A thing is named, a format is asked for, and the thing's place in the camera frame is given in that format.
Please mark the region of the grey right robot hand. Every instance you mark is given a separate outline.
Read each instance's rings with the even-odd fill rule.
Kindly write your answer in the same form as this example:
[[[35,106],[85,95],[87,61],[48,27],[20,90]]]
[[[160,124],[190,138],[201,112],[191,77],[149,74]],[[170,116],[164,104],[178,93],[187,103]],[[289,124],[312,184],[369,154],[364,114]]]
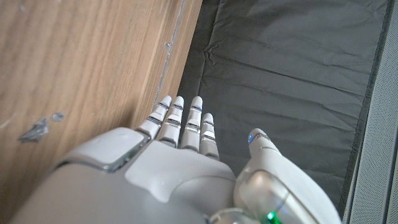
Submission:
[[[136,128],[68,152],[13,223],[340,223],[323,189],[267,134],[248,136],[240,174],[220,161],[213,116],[165,96]]]

